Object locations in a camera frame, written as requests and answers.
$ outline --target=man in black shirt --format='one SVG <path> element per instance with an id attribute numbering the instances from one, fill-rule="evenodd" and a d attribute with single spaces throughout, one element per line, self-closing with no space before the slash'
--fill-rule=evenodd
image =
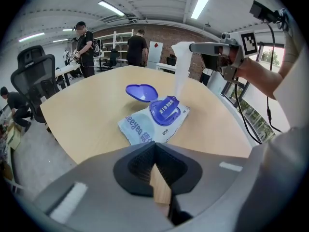
<path id="1" fill-rule="evenodd" d="M 127 41 L 127 56 L 128 65 L 140 66 L 143 49 L 146 53 L 146 58 L 148 58 L 148 47 L 145 39 L 143 38 L 145 31 L 140 29 L 137 34 L 132 36 Z"/>
<path id="2" fill-rule="evenodd" d="M 33 114 L 28 111 L 29 105 L 26 104 L 25 99 L 17 92 L 8 92 L 6 87 L 1 88 L 0 95 L 8 101 L 14 122 L 25 127 L 25 132 L 27 132 L 31 126 L 31 122 L 24 120 L 24 118 L 30 117 L 30 119 L 33 119 Z"/>
<path id="3" fill-rule="evenodd" d="M 88 31 L 86 24 L 80 21 L 75 26 L 76 33 L 80 35 L 77 42 L 77 51 L 80 54 L 81 71 L 84 78 L 90 77 L 95 74 L 93 63 L 93 34 Z"/>

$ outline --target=white ceiling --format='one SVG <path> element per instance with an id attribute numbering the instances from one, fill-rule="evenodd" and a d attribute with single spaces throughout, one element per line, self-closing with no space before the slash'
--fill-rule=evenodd
<path id="1" fill-rule="evenodd" d="M 112 11 L 98 5 L 101 0 L 27 0 L 11 27 L 7 30 L 2 47 L 17 45 L 20 50 L 32 45 L 50 44 L 54 40 L 73 38 L 75 32 L 63 32 L 72 28 L 78 21 L 84 21 L 92 31 L 111 26 L 133 23 L 151 23 L 156 20 L 163 24 L 193 26 L 215 36 L 251 25 L 260 24 L 249 10 L 253 0 L 209 0 L 197 20 L 191 14 L 197 0 L 104 0 L 126 15 L 117 16 Z M 277 0 L 257 0 L 271 10 L 283 7 Z M 45 32 L 45 35 L 22 43 L 19 39 Z"/>

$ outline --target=blue plastic lid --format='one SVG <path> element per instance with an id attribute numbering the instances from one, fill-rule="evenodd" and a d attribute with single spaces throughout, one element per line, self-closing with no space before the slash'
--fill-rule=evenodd
<path id="1" fill-rule="evenodd" d="M 148 84 L 131 84 L 126 87 L 126 93 L 141 102 L 153 102 L 158 99 L 158 92 Z"/>

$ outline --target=backpack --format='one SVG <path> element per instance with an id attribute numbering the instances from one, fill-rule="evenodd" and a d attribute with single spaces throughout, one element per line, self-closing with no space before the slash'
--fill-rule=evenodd
<path id="1" fill-rule="evenodd" d="M 100 42 L 101 40 L 93 39 L 93 56 L 98 57 L 100 55 Z"/>

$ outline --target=ceiling light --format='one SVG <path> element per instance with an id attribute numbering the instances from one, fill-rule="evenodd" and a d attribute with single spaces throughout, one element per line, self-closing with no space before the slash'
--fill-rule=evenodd
<path id="1" fill-rule="evenodd" d="M 44 35 L 45 33 L 37 33 L 37 34 L 34 34 L 34 35 L 31 35 L 31 36 L 28 36 L 26 38 L 23 38 L 21 40 L 19 40 L 19 42 L 23 42 L 23 41 L 26 41 L 28 39 L 31 39 L 31 38 L 34 38 L 34 37 L 37 37 L 37 36 L 40 36 L 40 35 Z"/>
<path id="2" fill-rule="evenodd" d="M 63 39 L 63 40 L 57 40 L 57 41 L 53 41 L 53 43 L 56 43 L 56 42 L 61 42 L 61 41 L 67 41 L 68 39 Z"/>
<path id="3" fill-rule="evenodd" d="M 198 19 L 199 15 L 201 14 L 204 7 L 206 6 L 207 2 L 208 2 L 208 0 L 198 0 L 197 4 L 196 4 L 196 6 L 193 10 L 191 18 Z"/>
<path id="4" fill-rule="evenodd" d="M 105 7 L 105 8 L 107 8 L 107 9 L 115 12 L 116 14 L 118 14 L 120 16 L 124 16 L 125 15 L 120 10 L 116 9 L 115 7 L 111 6 L 110 4 L 108 4 L 108 3 L 104 2 L 104 1 L 99 2 L 99 5 L 101 5 L 101 6 Z"/>

